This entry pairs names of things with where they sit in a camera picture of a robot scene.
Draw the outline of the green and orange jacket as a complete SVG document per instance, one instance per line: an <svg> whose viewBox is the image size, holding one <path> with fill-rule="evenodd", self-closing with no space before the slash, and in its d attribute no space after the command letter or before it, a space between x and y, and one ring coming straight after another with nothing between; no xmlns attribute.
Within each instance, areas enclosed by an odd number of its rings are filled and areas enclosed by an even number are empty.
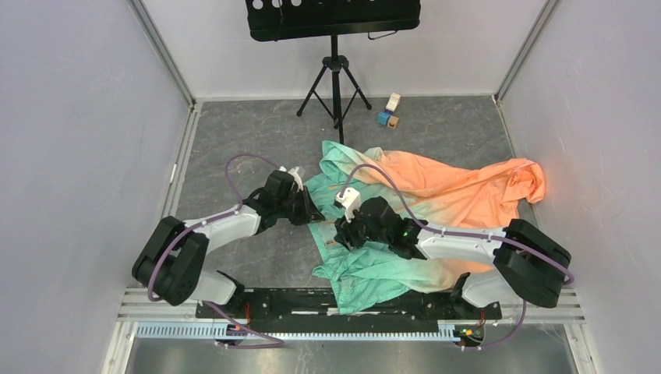
<svg viewBox="0 0 661 374"><path fill-rule="evenodd" d="M469 170L400 150L359 152L324 141L320 173L306 183L326 217L310 227L322 258L313 274L330 282L342 311L358 312L407 291L447 291L454 285L451 277L468 266L403 259L373 242L347 250L334 240L334 222L343 214L334 198L343 185L363 199L385 198L403 217L415 215L449 228L498 228L518 217L520 200L542 200L547 180L541 166L525 158Z"/></svg>

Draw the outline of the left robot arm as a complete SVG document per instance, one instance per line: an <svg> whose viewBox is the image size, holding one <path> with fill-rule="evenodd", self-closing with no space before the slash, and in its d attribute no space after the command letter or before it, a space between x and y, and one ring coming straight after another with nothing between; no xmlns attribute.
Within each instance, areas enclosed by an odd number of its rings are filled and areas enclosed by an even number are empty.
<svg viewBox="0 0 661 374"><path fill-rule="evenodd" d="M324 221L297 168L273 171L264 186L255 189L229 210L181 221L161 219L131 271L148 288L152 301L177 306L188 300L213 302L226 317L245 307L240 284L226 273L205 270L208 254L239 239L258 235L285 219L294 226Z"/></svg>

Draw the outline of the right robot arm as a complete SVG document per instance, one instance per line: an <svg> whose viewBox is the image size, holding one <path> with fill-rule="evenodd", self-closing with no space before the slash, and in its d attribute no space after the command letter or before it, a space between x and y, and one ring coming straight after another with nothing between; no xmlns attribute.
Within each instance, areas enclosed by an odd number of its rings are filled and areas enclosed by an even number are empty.
<svg viewBox="0 0 661 374"><path fill-rule="evenodd" d="M403 259L453 260L468 268L451 277L450 306L469 318L494 302L521 299L538 307L557 306L571 279L571 254L522 219L504 228L446 228L404 218L383 197L361 201L349 192L336 196L343 214L334 225L335 239L354 250L368 243L385 245Z"/></svg>

